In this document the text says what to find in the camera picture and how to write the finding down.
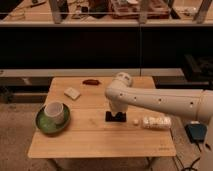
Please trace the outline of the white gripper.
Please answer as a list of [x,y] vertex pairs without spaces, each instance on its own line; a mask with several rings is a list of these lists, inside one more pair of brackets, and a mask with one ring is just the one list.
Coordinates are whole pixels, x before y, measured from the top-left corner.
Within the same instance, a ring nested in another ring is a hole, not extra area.
[[109,107],[110,107],[111,114],[113,116],[116,116],[119,112],[125,113],[127,111],[127,105],[120,102],[110,101]]

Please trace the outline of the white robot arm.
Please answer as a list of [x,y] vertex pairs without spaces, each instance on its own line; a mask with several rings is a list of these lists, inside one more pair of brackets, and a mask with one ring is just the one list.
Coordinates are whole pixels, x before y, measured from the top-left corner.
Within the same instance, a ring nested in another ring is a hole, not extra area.
[[129,105],[197,120],[208,126],[198,171],[213,171],[213,90],[133,88],[132,77],[118,73],[105,89],[113,114]]

